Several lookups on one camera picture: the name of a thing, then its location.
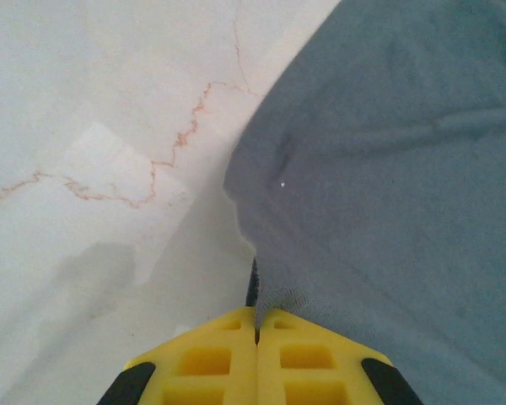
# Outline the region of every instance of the gray cloth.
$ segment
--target gray cloth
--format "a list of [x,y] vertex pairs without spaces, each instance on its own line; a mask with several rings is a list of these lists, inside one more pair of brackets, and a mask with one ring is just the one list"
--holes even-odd
[[426,405],[506,404],[506,1],[343,1],[225,188],[257,321],[279,307],[375,348]]

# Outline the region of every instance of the marble floor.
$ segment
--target marble floor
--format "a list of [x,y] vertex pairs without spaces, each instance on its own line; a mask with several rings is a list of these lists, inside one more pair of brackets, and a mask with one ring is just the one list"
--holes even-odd
[[243,304],[226,162],[336,3],[0,2],[0,404],[96,403]]

